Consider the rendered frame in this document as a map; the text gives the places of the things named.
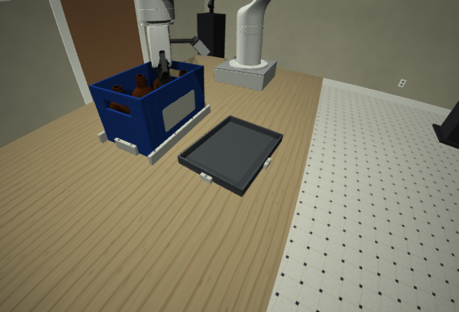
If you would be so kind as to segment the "blue bottle crate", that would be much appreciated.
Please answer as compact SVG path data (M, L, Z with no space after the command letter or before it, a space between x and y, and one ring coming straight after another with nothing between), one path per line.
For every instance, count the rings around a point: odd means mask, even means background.
M145 75L147 85L153 87L158 68L153 69L151 61L88 86L109 141L119 138L132 143L148 157L205 108L204 66L172 60L169 69L188 73L171 76L173 81L142 98L132 96L136 75ZM125 94L112 91L115 85L121 85ZM111 102L129 107L131 115L110 109Z

